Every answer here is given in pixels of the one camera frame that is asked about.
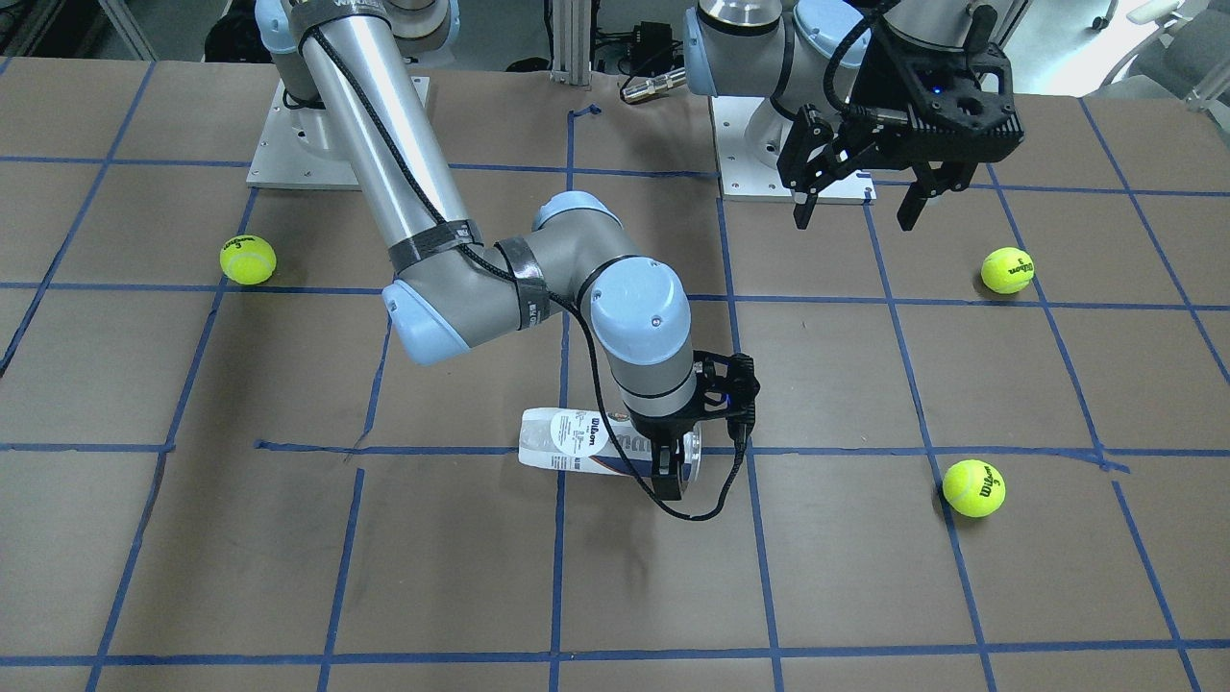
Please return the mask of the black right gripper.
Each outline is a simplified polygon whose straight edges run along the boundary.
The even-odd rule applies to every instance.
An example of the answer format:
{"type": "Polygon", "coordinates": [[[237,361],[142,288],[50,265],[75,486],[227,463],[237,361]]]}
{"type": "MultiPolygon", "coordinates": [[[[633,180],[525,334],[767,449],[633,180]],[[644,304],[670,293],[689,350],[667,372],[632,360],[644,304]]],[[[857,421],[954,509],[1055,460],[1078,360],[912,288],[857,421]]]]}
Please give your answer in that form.
{"type": "Polygon", "coordinates": [[[676,388],[659,397],[629,395],[633,429],[651,444],[649,484],[659,501],[679,501],[685,492],[681,438],[699,422],[724,420],[734,450],[744,454],[755,424],[760,383],[754,359],[736,352],[694,352],[692,366],[676,388]]]}

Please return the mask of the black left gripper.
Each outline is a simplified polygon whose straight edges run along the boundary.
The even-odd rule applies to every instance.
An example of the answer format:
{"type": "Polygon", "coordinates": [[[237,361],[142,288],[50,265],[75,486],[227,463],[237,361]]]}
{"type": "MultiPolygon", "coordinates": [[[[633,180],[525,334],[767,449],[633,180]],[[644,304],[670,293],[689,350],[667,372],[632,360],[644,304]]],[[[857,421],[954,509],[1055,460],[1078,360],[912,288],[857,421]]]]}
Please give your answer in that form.
{"type": "Polygon", "coordinates": [[[970,25],[948,44],[927,45],[893,25],[871,25],[847,47],[819,47],[814,93],[800,97],[779,147],[777,175],[795,193],[795,225],[808,227],[823,192],[843,187],[859,203],[870,171],[911,168],[897,220],[918,225],[927,202],[970,187],[980,163],[1025,141],[1011,65],[993,25],[970,25]]]}

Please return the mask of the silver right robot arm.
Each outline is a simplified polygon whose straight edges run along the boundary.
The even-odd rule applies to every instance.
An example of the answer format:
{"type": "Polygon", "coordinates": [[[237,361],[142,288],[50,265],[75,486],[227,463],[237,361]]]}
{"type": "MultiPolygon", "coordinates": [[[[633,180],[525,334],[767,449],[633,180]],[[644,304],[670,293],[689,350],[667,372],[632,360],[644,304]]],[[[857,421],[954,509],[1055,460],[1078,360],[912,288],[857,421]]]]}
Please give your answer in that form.
{"type": "Polygon", "coordinates": [[[629,474],[672,511],[694,477],[704,422],[733,446],[720,501],[744,467],[754,429],[754,363],[692,343],[692,307],[676,270],[643,254],[617,215],[584,191],[554,195],[526,234],[483,232],[465,202],[410,61],[445,50],[454,1],[258,1],[260,43],[285,103],[319,122],[351,168],[392,275],[383,305],[413,363],[430,366],[567,312],[592,369],[606,364],[647,451],[633,455],[597,390],[597,408],[561,413],[558,454],[611,444],[629,474]]]}

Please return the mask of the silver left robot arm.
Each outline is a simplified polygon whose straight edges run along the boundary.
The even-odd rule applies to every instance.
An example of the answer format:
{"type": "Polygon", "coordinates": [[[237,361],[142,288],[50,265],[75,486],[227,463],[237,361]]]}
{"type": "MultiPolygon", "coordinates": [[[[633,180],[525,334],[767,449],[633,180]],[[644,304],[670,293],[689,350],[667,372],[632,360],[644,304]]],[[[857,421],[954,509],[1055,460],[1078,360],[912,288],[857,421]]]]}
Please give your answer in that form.
{"type": "Polygon", "coordinates": [[[785,136],[770,159],[808,227],[859,170],[911,171],[897,213],[970,186],[1026,132],[996,42],[1006,1],[697,1],[681,41],[688,86],[763,98],[785,136]]]}

